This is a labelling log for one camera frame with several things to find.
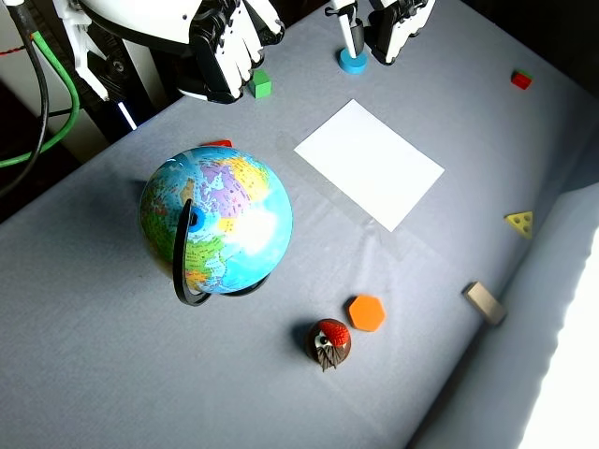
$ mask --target globe stand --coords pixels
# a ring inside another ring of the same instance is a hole
[[[187,285],[185,279],[185,255],[187,253],[187,234],[189,233],[189,227],[196,226],[198,217],[192,213],[192,200],[191,198],[185,201],[181,215],[179,216],[179,223],[177,224],[177,234],[175,235],[175,249],[172,258],[172,280],[175,284],[175,293],[177,298],[188,306],[199,306],[208,300],[211,296],[210,293],[199,292],[192,293]],[[264,282],[269,278],[265,276],[260,281],[256,282],[249,287],[242,288],[237,292],[224,293],[223,295],[228,297],[242,297],[248,295],[258,288],[260,288]]]

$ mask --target green cable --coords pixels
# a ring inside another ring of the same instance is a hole
[[[77,116],[79,115],[80,102],[79,96],[77,94],[77,89],[75,88],[73,80],[68,76],[68,73],[66,73],[65,68],[62,64],[60,64],[60,61],[58,61],[50,47],[48,47],[48,44],[46,43],[42,35],[38,31],[35,31],[31,35],[31,37],[36,43],[39,50],[44,55],[44,57],[48,60],[48,62],[54,68],[60,79],[63,81],[66,88],[68,89],[68,92],[71,95],[71,112],[68,116],[68,119],[66,120],[66,123],[63,125],[60,131],[58,131],[58,133],[56,133],[50,140],[48,140],[42,145],[41,152],[44,152],[46,150],[49,150],[52,146],[59,142],[71,130],[71,128],[75,124],[75,121],[77,120]],[[15,164],[25,162],[27,159],[29,159],[30,155],[31,153],[27,152],[25,154],[21,154],[20,156],[0,161],[0,168],[14,166]]]

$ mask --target chocolate cupcake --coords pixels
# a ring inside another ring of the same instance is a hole
[[[306,353],[319,363],[322,370],[342,363],[349,355],[352,340],[349,330],[340,321],[328,318],[314,324],[306,335]]]

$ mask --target dark background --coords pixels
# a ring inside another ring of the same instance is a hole
[[[587,91],[599,96],[599,1],[579,0],[578,2],[564,2],[557,0],[462,0],[475,10],[486,16],[489,20],[503,28],[507,33],[518,39],[524,45],[535,51],[541,57],[555,65],[564,74],[579,83]],[[321,7],[326,2],[323,0],[271,0],[283,22],[287,25],[301,20],[312,11]],[[51,0],[30,0],[36,20],[41,25],[44,37],[49,41],[52,49],[67,70],[68,59],[72,58],[72,51],[68,45],[62,24],[54,13]],[[119,39],[102,34],[94,36],[98,45],[109,52],[119,56],[123,52]],[[161,71],[165,89],[171,101],[175,101],[179,94],[174,86],[169,85],[168,67],[161,64],[161,55],[154,53],[156,64]],[[114,105],[101,102],[90,89],[80,80],[72,70],[71,76],[80,91],[81,103],[99,129],[105,134],[108,141],[113,142],[128,132],[120,112]],[[122,88],[124,94],[131,95],[135,116],[141,118],[140,122],[147,120],[156,113],[143,90],[134,70],[128,70],[129,79],[124,80]],[[0,158],[5,159],[23,152],[31,151],[35,136],[37,135],[37,119],[0,83],[0,104],[3,106],[3,116],[9,115],[2,121],[0,132],[3,135]],[[37,167],[20,187],[9,196],[0,198],[0,222],[12,213],[26,205],[36,196],[61,180],[68,173],[79,166],[79,162],[68,151],[54,147],[44,154],[37,163]],[[0,185],[3,185],[16,176],[21,166],[0,169]]]

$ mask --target beige rectangular block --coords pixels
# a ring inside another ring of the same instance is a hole
[[[490,325],[498,325],[505,317],[505,309],[480,282],[474,282],[463,291],[464,297],[482,313]]]

